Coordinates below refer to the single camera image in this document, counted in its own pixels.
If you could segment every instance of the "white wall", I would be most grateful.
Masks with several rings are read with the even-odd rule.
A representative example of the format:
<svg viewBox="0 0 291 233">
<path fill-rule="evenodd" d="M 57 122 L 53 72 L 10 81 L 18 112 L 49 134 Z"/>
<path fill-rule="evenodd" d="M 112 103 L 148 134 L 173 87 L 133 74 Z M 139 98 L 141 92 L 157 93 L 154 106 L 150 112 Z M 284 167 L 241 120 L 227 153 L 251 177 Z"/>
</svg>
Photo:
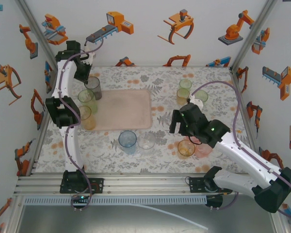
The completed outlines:
<svg viewBox="0 0 291 233">
<path fill-rule="evenodd" d="M 278 153 L 284 166 L 291 168 L 291 93 L 284 101 L 280 100 L 280 90 L 276 84 L 262 77 L 263 66 L 278 73 L 287 66 L 291 67 L 291 2 L 278 1 L 263 29 L 267 27 L 270 28 L 270 37 L 266 47 L 260 55 L 249 51 L 241 64 L 241 68 L 249 67 L 248 88 L 242 96 L 245 103 L 251 100 L 263 109 L 258 136 L 259 146 L 272 153 Z M 243 87 L 243 80 L 240 81 L 240 87 Z M 286 202 L 291 207 L 291 194 Z"/>
<path fill-rule="evenodd" d="M 38 138 L 36 122 L 30 108 L 33 89 L 35 88 L 44 100 L 46 85 L 44 77 L 44 65 L 46 56 L 41 47 L 38 49 L 38 57 L 29 58 L 29 51 L 25 46 L 25 37 L 19 31 L 19 24 L 27 26 L 14 0 L 0 0 L 3 11 L 0 12 L 0 64 L 9 64 L 19 74 L 22 84 L 15 88 L 15 92 L 22 95 L 12 105 L 8 105 L 14 97 L 7 88 L 0 91 L 0 208 L 11 197 L 16 181 L 17 166 L 14 160 L 16 148 L 21 148 L 34 137 Z M 33 42 L 37 39 L 29 32 Z M 13 84 L 17 83 L 12 76 Z M 36 101 L 36 110 L 41 112 L 42 106 Z M 29 159 L 36 147 L 34 141 L 30 152 L 25 156 Z"/>
<path fill-rule="evenodd" d="M 114 66 L 119 59 L 127 56 L 138 66 L 162 66 L 176 55 L 191 54 L 190 66 L 206 64 L 238 54 L 249 34 L 249 25 L 244 23 L 240 35 L 244 40 L 233 45 L 225 45 L 218 37 L 226 34 L 231 24 L 236 24 L 238 14 L 248 10 L 248 15 L 256 19 L 266 0 L 28 0 L 26 1 L 37 22 L 45 20 L 45 14 L 57 17 L 66 27 L 70 40 L 81 44 L 91 33 L 107 25 L 106 13 L 118 11 L 125 20 L 134 24 L 134 34 L 124 32 L 108 36 L 104 46 L 97 51 L 96 66 Z M 174 35 L 175 45 L 160 39 L 168 38 L 170 26 L 163 22 L 180 10 L 186 9 L 194 18 L 194 30 L 188 39 Z M 51 45 L 54 54 L 65 49 L 65 42 Z"/>
</svg>

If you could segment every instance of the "table surface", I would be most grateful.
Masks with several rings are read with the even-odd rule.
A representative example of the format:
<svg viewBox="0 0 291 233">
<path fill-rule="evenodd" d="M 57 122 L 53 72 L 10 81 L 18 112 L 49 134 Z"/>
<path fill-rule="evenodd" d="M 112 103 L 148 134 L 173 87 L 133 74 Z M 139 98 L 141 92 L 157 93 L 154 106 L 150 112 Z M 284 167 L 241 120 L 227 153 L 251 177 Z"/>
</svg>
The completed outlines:
<svg viewBox="0 0 291 233">
<path fill-rule="evenodd" d="M 196 147 L 196 155 L 181 158 L 177 144 L 185 139 L 180 134 L 170 134 L 172 112 L 179 109 L 176 92 L 179 81 L 192 81 L 191 92 L 204 83 L 221 80 L 229 83 L 228 68 L 216 67 L 95 67 L 91 73 L 99 77 L 102 90 L 147 89 L 151 93 L 152 126 L 147 130 L 134 130 L 136 135 L 152 132 L 156 145 L 152 155 L 142 156 L 139 151 L 125 154 L 118 143 L 121 131 L 78 131 L 80 154 L 86 172 L 93 173 L 205 173 L 212 166 L 220 166 L 231 172 L 244 170 L 226 155 L 208 145 Z M 72 99 L 80 106 L 78 93 L 84 84 L 74 80 Z M 224 84 L 212 84 L 203 88 L 208 95 L 202 112 L 208 120 L 218 119 L 232 127 L 237 101 L 234 91 Z M 238 138 L 249 145 L 243 119 L 239 114 L 236 124 Z M 35 172 L 64 172 L 65 152 L 61 135 L 52 121 L 48 125 Z"/>
</svg>

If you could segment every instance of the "pink tray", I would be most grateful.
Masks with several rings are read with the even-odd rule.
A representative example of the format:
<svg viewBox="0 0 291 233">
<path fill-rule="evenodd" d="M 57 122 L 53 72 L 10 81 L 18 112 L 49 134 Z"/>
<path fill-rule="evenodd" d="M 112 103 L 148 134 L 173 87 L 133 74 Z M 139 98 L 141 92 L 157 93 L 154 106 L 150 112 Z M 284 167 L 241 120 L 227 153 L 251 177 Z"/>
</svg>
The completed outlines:
<svg viewBox="0 0 291 233">
<path fill-rule="evenodd" d="M 148 90 L 102 91 L 94 115 L 99 130 L 138 130 L 152 125 L 151 96 Z"/>
</svg>

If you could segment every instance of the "purple cable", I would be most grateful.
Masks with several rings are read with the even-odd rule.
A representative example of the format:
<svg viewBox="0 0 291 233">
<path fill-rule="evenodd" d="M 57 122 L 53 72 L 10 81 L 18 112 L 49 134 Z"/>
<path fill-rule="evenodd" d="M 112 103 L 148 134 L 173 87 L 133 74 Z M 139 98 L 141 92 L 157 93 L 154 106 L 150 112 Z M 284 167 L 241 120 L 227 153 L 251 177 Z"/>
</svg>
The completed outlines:
<svg viewBox="0 0 291 233">
<path fill-rule="evenodd" d="M 281 179 L 287 186 L 289 186 L 289 188 L 291 188 L 291 184 L 285 178 L 283 178 L 282 176 L 280 176 L 276 172 L 272 171 L 267 165 L 265 165 L 263 162 L 261 162 L 259 159 L 257 159 L 253 154 L 251 154 L 245 148 L 242 148 L 241 145 L 240 145 L 240 143 L 239 143 L 239 141 L 236 140 L 236 138 L 237 138 L 237 135 L 236 135 L 236 121 L 237 121 L 237 116 L 238 116 L 238 113 L 239 113 L 239 110 L 240 110 L 241 95 L 240 95 L 239 91 L 233 85 L 231 85 L 231 84 L 229 84 L 227 82 L 224 82 L 224 81 L 212 81 L 212 82 L 208 82 L 206 84 L 201 85 L 199 88 L 197 88 L 192 93 L 192 95 L 194 95 L 197 91 L 199 91 L 204 86 L 207 86 L 207 85 L 213 84 L 213 83 L 223 83 L 223 84 L 226 84 L 226 85 L 230 86 L 234 90 L 234 92 L 236 94 L 236 97 L 237 97 L 237 110 L 236 110 L 235 117 L 234 117 L 234 120 L 233 120 L 233 135 L 234 135 L 234 139 L 235 139 L 235 142 L 236 142 L 237 146 L 240 149 L 242 149 L 246 154 L 248 154 L 253 160 L 255 160 L 257 163 L 259 163 L 262 167 L 264 167 L 270 173 L 273 173 L 275 176 L 277 176 L 279 179 Z M 280 212 L 284 216 L 287 216 L 287 217 L 291 218 L 291 215 L 288 215 L 288 214 L 286 214 L 285 212 L 283 212 L 281 210 L 278 210 L 278 212 Z"/>
<path fill-rule="evenodd" d="M 60 74 L 60 77 L 59 77 L 59 87 L 58 87 L 58 96 L 59 96 L 59 100 L 61 101 L 61 103 L 64 105 L 64 106 L 66 106 L 75 116 L 76 116 L 76 118 L 78 119 L 78 122 L 76 123 L 76 124 L 73 124 L 73 125 L 69 125 L 68 126 L 68 128 L 67 128 L 67 130 L 66 130 L 66 135 L 65 135 L 65 150 L 66 150 L 66 153 L 67 153 L 67 156 L 68 156 L 68 158 L 69 158 L 69 160 L 70 160 L 70 162 L 82 173 L 82 175 L 85 177 L 85 179 L 86 179 L 86 182 L 87 182 L 87 184 L 88 184 L 88 187 L 89 187 L 89 193 L 90 193 L 90 198 L 89 198 L 89 200 L 88 200 L 88 202 L 87 202 L 87 204 L 86 204 L 86 206 L 84 206 L 83 208 L 81 208 L 80 210 L 82 210 L 82 209 L 86 209 L 88 206 L 89 206 L 89 204 L 90 204 L 90 201 L 91 201 L 91 199 L 92 199 L 92 195 L 93 195 L 93 193 L 92 193 L 92 188 L 91 188 L 91 183 L 90 183 L 90 181 L 89 181 L 89 179 L 88 179 L 88 177 L 87 177 L 87 175 L 86 175 L 86 173 L 82 170 L 82 168 L 80 168 L 74 161 L 73 161 L 73 159 L 71 158 L 71 155 L 70 155 L 70 153 L 69 153 L 69 150 L 68 150 L 68 145 L 67 145 L 67 142 L 68 142 L 68 132 L 69 132 L 69 130 L 72 128 L 72 127 L 74 127 L 74 126 L 78 126 L 78 125 L 80 125 L 81 124 L 81 119 L 80 119 L 80 117 L 79 117 L 79 115 L 77 114 L 77 112 L 76 111 L 74 111 L 73 110 L 73 108 L 72 107 L 70 107 L 63 99 L 62 99 L 62 95 L 61 95 L 61 93 L 62 93 L 62 80 L 63 80 L 63 75 L 64 75 L 64 72 L 65 72 L 65 67 L 67 66 L 67 64 L 68 64 L 68 62 L 70 62 L 73 58 L 75 58 L 75 57 L 77 57 L 77 56 L 81 56 L 81 55 L 83 55 L 83 54 L 89 54 L 89 53 L 92 53 L 92 52 L 95 52 L 95 51 L 97 51 L 98 49 L 100 49 L 101 48 L 101 46 L 103 45 L 103 37 L 101 37 L 101 39 L 102 39 L 102 41 L 101 41 L 101 44 L 96 48 L 96 49 L 94 49 L 94 50 L 91 50 L 91 51 L 88 51 L 88 52 L 80 52 L 80 53 L 77 53 L 77 54 L 74 54 L 74 55 L 72 55 L 71 57 L 69 57 L 67 60 L 66 60 L 66 62 L 65 62 L 65 64 L 64 64 L 64 66 L 63 66 L 63 69 L 62 69 L 62 71 L 61 71 L 61 74 Z M 71 207 L 72 208 L 74 208 L 74 206 L 73 206 L 73 199 L 71 199 Z"/>
</svg>

